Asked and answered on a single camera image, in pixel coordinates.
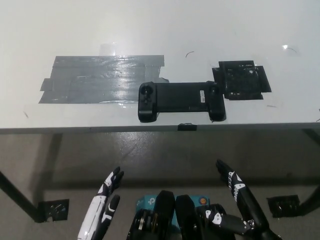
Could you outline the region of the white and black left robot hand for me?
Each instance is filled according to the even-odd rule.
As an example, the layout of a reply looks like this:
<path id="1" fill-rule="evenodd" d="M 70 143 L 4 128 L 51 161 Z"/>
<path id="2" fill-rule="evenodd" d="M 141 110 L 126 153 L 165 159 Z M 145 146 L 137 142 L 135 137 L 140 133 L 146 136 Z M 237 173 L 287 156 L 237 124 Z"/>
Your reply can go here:
<path id="1" fill-rule="evenodd" d="M 77 235 L 78 240 L 102 240 L 109 229 L 121 197 L 119 188 L 124 171 L 118 166 L 104 180 L 92 198 Z"/>

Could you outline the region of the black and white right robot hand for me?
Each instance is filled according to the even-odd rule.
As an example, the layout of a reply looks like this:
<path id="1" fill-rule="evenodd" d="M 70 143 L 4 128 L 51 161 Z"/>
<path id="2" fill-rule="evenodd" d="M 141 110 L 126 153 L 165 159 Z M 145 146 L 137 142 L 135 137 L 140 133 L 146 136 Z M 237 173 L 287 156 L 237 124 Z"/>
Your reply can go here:
<path id="1" fill-rule="evenodd" d="M 236 171 L 220 159 L 216 161 L 216 168 L 222 181 L 228 186 L 241 217 L 222 213 L 212 204 L 200 211 L 205 223 L 215 229 L 253 240 L 277 240 L 279 236 L 270 229 L 261 206 Z"/>

